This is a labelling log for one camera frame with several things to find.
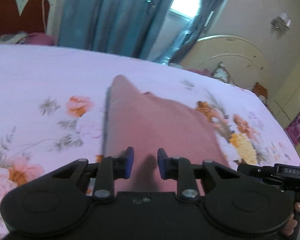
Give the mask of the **patterned pillow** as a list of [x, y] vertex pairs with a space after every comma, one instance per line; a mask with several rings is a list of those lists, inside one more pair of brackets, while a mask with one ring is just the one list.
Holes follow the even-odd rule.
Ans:
[[233, 78], [230, 76], [229, 72], [226, 70], [226, 67], [223, 62], [219, 62], [218, 67], [213, 71], [212, 77], [223, 83], [230, 85], [235, 85]]

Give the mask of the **silver wall lamp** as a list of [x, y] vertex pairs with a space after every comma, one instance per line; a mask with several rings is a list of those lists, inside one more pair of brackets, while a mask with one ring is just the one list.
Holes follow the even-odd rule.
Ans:
[[275, 29], [285, 33], [290, 29], [291, 19], [285, 12], [282, 12], [275, 19], [272, 19], [271, 24], [275, 27]]

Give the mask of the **cream arched headboard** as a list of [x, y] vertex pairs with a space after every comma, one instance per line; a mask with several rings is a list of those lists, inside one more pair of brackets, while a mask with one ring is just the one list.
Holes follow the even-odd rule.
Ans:
[[184, 69], [210, 72], [221, 65], [239, 87], [252, 89], [258, 82], [269, 89], [270, 72], [262, 51], [241, 37], [213, 35], [201, 38], [179, 65]]

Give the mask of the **cream wardrobe with purple stickers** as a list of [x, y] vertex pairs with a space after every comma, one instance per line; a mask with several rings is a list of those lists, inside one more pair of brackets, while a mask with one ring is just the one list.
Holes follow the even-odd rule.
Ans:
[[268, 106], [300, 156], [300, 59]]

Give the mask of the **white red heart headboard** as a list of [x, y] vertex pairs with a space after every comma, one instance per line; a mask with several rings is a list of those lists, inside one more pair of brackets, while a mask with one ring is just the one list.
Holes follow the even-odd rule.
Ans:
[[44, 33], [53, 38], [56, 5], [57, 0], [0, 0], [0, 35]]

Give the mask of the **blue curtain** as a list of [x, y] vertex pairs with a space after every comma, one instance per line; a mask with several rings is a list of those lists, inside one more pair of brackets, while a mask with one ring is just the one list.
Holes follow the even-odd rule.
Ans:
[[[199, 0], [193, 19], [155, 59], [180, 62], [193, 48], [210, 12], [224, 0]], [[173, 0], [65, 0], [59, 31], [61, 47], [145, 60]]]

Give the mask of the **pink ribbed knit garment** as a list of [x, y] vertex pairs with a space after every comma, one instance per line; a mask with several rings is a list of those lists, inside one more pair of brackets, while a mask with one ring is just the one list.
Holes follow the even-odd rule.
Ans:
[[134, 149], [131, 176], [115, 181], [116, 192], [176, 191], [175, 180], [160, 177], [159, 148], [169, 157], [184, 157], [193, 164], [207, 159], [229, 165], [214, 127], [203, 113], [150, 92], [142, 93], [118, 75], [109, 90], [104, 156], [121, 155], [128, 147]]

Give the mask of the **magenta pillow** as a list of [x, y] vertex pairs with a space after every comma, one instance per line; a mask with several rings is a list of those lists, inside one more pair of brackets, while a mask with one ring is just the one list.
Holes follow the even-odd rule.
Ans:
[[40, 46], [53, 46], [55, 44], [53, 38], [44, 33], [25, 33], [2, 34], [0, 35], [0, 44], [30, 44]]

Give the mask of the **floral pink bed sheet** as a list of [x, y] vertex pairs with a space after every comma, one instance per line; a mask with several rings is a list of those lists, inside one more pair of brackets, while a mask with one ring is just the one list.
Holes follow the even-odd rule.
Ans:
[[[118, 75], [142, 93], [203, 113], [231, 168], [300, 162], [283, 128], [249, 90], [129, 57], [0, 45], [0, 202], [72, 161], [105, 157], [109, 90]], [[0, 239], [6, 234], [0, 214]]]

